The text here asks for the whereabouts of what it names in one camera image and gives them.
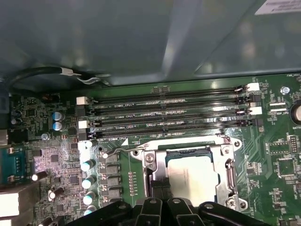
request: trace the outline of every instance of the capacitor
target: capacitor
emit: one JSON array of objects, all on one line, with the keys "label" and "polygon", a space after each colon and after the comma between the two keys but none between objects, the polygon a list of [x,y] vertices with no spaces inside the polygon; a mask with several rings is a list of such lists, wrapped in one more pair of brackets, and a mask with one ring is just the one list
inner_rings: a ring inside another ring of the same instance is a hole
[{"label": "capacitor", "polygon": [[47,176],[48,176],[48,173],[46,171],[41,171],[41,172],[33,174],[32,175],[32,180],[33,181],[38,181],[38,180],[41,180],[43,178],[46,178]]},{"label": "capacitor", "polygon": [[85,145],[86,148],[95,147],[98,144],[97,140],[88,140]]},{"label": "capacitor", "polygon": [[89,189],[92,184],[94,184],[95,180],[93,177],[89,176],[86,179],[83,180],[83,182],[81,183],[82,187],[85,189]]},{"label": "capacitor", "polygon": [[83,198],[83,202],[85,205],[91,205],[91,203],[95,200],[96,195],[94,192],[88,192],[86,196]]},{"label": "capacitor", "polygon": [[88,160],[80,165],[81,170],[84,172],[87,172],[92,167],[94,167],[94,163],[91,160]]},{"label": "capacitor", "polygon": [[63,123],[63,122],[56,121],[55,123],[53,123],[52,128],[53,128],[55,131],[63,131],[63,130],[66,129],[66,125],[65,125],[65,123]]},{"label": "capacitor", "polygon": [[15,118],[20,118],[22,116],[22,112],[20,112],[19,110],[13,110],[11,112],[11,115],[14,116]]},{"label": "capacitor", "polygon": [[54,121],[63,121],[65,119],[65,115],[61,112],[54,112],[52,114],[52,118]]},{"label": "capacitor", "polygon": [[50,194],[49,194],[49,198],[50,199],[55,199],[56,197],[60,196],[61,194],[64,193],[64,189],[62,187],[59,187],[58,189],[52,191]]},{"label": "capacitor", "polygon": [[49,133],[43,133],[41,135],[41,139],[42,140],[49,140],[50,139],[50,134]]},{"label": "capacitor", "polygon": [[22,124],[22,122],[23,122],[22,119],[17,119],[17,118],[14,118],[10,121],[10,123],[14,126],[19,126]]},{"label": "capacitor", "polygon": [[47,217],[41,223],[39,223],[38,226],[49,226],[52,222],[53,219],[51,217]]},{"label": "capacitor", "polygon": [[88,215],[96,210],[97,210],[97,208],[95,206],[88,206],[87,210],[84,212],[84,216]]}]

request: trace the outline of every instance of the black chip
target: black chip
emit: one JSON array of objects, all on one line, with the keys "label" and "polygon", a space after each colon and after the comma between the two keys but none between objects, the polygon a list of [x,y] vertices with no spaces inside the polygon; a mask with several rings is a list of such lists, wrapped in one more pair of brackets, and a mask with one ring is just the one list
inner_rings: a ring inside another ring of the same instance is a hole
[{"label": "black chip", "polygon": [[35,109],[29,109],[26,111],[26,116],[36,116],[36,110]]},{"label": "black chip", "polygon": [[54,178],[54,183],[60,183],[61,182],[61,178]]},{"label": "black chip", "polygon": [[77,149],[77,143],[70,144],[70,148],[71,148],[71,149]]},{"label": "black chip", "polygon": [[76,135],[77,131],[75,128],[69,128],[68,129],[68,135],[72,136],[72,135]]},{"label": "black chip", "polygon": [[66,111],[67,115],[75,115],[75,108],[68,108]]},{"label": "black chip", "polygon": [[286,226],[285,220],[279,220],[279,226]]},{"label": "black chip", "polygon": [[70,184],[78,184],[79,183],[79,178],[78,176],[72,176],[69,178]]},{"label": "black chip", "polygon": [[162,92],[169,92],[169,87],[163,87]]},{"label": "black chip", "polygon": [[11,129],[8,130],[8,143],[28,142],[28,129]]},{"label": "black chip", "polygon": [[64,211],[64,206],[63,205],[57,205],[56,206],[56,211],[57,212],[63,212]]},{"label": "black chip", "polygon": [[88,140],[86,133],[79,133],[79,141]]},{"label": "black chip", "polygon": [[261,102],[261,95],[250,95],[250,102]]},{"label": "black chip", "polygon": [[153,91],[154,93],[159,93],[159,92],[160,92],[159,88],[153,88],[152,91]]},{"label": "black chip", "polygon": [[102,191],[102,196],[107,196],[109,195],[109,191]]},{"label": "black chip", "polygon": [[53,154],[50,156],[50,161],[51,162],[58,162],[58,155],[57,154]]},{"label": "black chip", "polygon": [[76,116],[77,117],[84,117],[86,116],[86,109],[84,105],[79,105],[76,107]]},{"label": "black chip", "polygon": [[107,185],[108,184],[108,180],[100,180],[100,184],[101,185]]},{"label": "black chip", "polygon": [[32,156],[33,157],[41,157],[42,156],[42,150],[32,150]]}]

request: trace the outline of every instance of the microchip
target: microchip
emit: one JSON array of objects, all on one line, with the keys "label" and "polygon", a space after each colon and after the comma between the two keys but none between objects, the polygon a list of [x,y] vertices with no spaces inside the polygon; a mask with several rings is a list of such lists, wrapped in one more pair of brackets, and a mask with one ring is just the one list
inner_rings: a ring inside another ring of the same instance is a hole
[{"label": "microchip", "polygon": [[42,156],[42,150],[32,150],[32,156],[33,157],[41,157]]},{"label": "microchip", "polygon": [[106,162],[118,162],[117,154],[114,154],[106,159]]},{"label": "microchip", "polygon": [[36,110],[35,109],[29,109],[26,111],[26,116],[36,116]]},{"label": "microchip", "polygon": [[76,135],[77,131],[76,128],[69,128],[68,129],[68,135],[72,136],[72,135]]},{"label": "microchip", "polygon": [[163,87],[162,92],[169,92],[169,87]]},{"label": "microchip", "polygon": [[70,184],[78,184],[79,178],[77,176],[72,176],[69,178]]},{"label": "microchip", "polygon": [[71,148],[71,149],[77,149],[77,143],[70,144],[70,148]]},{"label": "microchip", "polygon": [[86,133],[79,133],[79,141],[88,140]]},{"label": "microchip", "polygon": [[110,165],[106,167],[107,174],[119,173],[119,165]]},{"label": "microchip", "polygon": [[86,109],[84,105],[76,106],[76,116],[77,117],[84,117],[86,116]]},{"label": "microchip", "polygon": [[107,196],[109,194],[109,191],[102,191],[102,196]]},{"label": "microchip", "polygon": [[100,180],[100,184],[101,185],[106,185],[106,184],[108,184],[108,180]]},{"label": "microchip", "polygon": [[118,186],[119,185],[119,177],[108,178],[108,186]]},{"label": "microchip", "polygon": [[67,115],[74,115],[75,114],[75,108],[74,107],[73,108],[68,108],[66,110],[66,114]]},{"label": "microchip", "polygon": [[289,221],[289,226],[298,226],[298,221],[296,219],[292,219]]},{"label": "microchip", "polygon": [[56,211],[57,212],[63,212],[64,211],[64,206],[63,205],[57,205],[56,206]]},{"label": "microchip", "polygon": [[285,220],[279,220],[279,226],[286,226]]},{"label": "microchip", "polygon": [[260,94],[250,95],[250,102],[261,102],[261,95]]},{"label": "microchip", "polygon": [[51,162],[58,162],[58,155],[57,154],[53,154],[50,156],[50,161]]},{"label": "microchip", "polygon": [[61,178],[54,178],[54,179],[53,179],[53,182],[54,182],[54,183],[60,183],[60,182],[61,182]]},{"label": "microchip", "polygon": [[120,197],[120,189],[110,189],[109,190],[109,197],[112,198],[118,198]]},{"label": "microchip", "polygon": [[295,168],[293,159],[278,159],[278,173],[283,177],[294,175]]}]

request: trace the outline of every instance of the label sticker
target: label sticker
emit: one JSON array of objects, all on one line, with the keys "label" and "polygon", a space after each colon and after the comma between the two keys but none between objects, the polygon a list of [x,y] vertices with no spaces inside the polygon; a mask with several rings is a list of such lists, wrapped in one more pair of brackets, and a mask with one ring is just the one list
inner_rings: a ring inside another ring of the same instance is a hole
[{"label": "label sticker", "polygon": [[267,0],[255,15],[301,12],[301,0]]}]

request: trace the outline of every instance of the screw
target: screw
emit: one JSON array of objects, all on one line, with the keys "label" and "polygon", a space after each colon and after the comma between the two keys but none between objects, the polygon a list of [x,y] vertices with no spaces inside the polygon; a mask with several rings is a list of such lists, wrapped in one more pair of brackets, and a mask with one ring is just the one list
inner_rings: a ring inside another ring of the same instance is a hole
[{"label": "screw", "polygon": [[211,205],[211,204],[206,204],[206,205],[205,205],[205,208],[206,208],[206,209],[213,209],[213,205]]},{"label": "screw", "polygon": [[241,202],[240,207],[244,209],[246,207],[246,204],[244,202]]},{"label": "screw", "polygon": [[291,91],[290,88],[288,88],[288,87],[286,87],[286,86],[283,86],[283,87],[281,87],[281,89],[280,89],[280,93],[282,93],[282,95],[289,94],[290,91]]},{"label": "screw", "polygon": [[147,155],[145,156],[145,160],[146,160],[148,163],[152,163],[152,162],[154,162],[155,157],[154,157],[154,155],[152,155],[152,154],[147,154]]},{"label": "screw", "polygon": [[181,202],[181,200],[179,200],[179,199],[173,199],[173,202],[176,203],[176,204],[178,204],[178,203]]},{"label": "screw", "polygon": [[120,206],[118,206],[118,208],[119,208],[119,209],[125,209],[126,206],[125,206],[125,205],[120,205]]}]

